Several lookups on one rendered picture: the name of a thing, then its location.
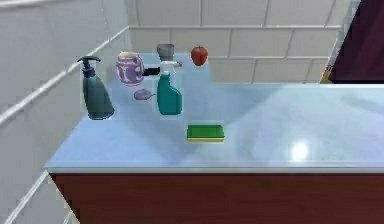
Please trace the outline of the small purple spoon-shaped object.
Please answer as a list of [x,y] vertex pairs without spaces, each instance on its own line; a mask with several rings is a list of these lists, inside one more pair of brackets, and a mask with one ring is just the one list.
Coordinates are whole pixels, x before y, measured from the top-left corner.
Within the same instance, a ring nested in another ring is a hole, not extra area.
[[149,90],[146,90],[146,89],[140,89],[140,90],[137,90],[135,93],[134,93],[134,98],[136,100],[148,100],[150,99],[152,96],[154,96],[154,93],[149,91]]

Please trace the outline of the grey cup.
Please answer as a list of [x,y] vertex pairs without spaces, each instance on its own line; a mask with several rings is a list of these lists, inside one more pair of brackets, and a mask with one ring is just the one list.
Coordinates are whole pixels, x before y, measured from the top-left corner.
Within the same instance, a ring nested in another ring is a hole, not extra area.
[[174,45],[158,44],[157,53],[161,61],[172,61],[174,56]]

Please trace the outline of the red apple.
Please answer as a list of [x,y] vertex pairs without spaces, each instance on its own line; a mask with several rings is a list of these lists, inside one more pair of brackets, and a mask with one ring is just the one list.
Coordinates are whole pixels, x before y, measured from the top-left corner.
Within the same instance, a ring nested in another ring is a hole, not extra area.
[[208,50],[204,47],[197,46],[191,51],[191,58],[196,66],[202,66],[208,57]]

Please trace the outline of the purple patterned vase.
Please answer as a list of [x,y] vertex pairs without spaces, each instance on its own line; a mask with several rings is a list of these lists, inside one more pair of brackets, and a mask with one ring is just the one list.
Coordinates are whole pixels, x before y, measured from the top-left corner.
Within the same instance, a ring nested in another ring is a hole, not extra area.
[[139,85],[144,77],[144,64],[136,52],[121,51],[116,61],[117,75],[126,86]]

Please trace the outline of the teal spray bottle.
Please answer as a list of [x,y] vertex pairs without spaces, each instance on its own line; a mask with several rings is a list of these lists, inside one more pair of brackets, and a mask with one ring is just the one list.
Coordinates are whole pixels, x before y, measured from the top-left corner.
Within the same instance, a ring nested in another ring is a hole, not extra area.
[[162,61],[157,83],[157,105],[161,115],[179,115],[182,111],[182,94],[171,84],[175,61]]

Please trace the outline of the green and yellow sponge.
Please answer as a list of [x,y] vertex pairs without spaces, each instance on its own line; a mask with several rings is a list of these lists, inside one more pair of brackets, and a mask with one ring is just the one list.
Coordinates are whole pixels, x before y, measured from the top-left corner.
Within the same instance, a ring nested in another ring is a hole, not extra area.
[[222,142],[225,138],[224,128],[216,124],[189,125],[187,140],[196,142]]

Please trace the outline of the red-brown counter cabinet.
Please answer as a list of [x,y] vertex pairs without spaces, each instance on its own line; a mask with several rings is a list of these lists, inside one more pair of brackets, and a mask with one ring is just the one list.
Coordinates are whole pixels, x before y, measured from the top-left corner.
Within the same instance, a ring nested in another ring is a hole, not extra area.
[[80,224],[384,224],[384,85],[219,84],[180,60],[181,114],[113,81],[113,116],[47,162]]

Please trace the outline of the dark teal soap pump bottle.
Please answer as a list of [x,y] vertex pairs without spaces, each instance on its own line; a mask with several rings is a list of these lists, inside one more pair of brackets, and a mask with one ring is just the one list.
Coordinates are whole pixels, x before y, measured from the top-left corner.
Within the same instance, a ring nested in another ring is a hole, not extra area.
[[111,117],[115,110],[102,79],[96,74],[91,61],[100,62],[97,56],[83,56],[78,62],[83,63],[83,97],[88,117],[91,120],[104,120]]

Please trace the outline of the dark red wall cupboard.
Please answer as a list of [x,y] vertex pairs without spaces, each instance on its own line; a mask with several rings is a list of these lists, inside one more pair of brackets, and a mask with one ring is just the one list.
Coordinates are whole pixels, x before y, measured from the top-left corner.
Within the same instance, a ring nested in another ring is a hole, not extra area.
[[384,0],[361,0],[332,66],[334,84],[384,84]]

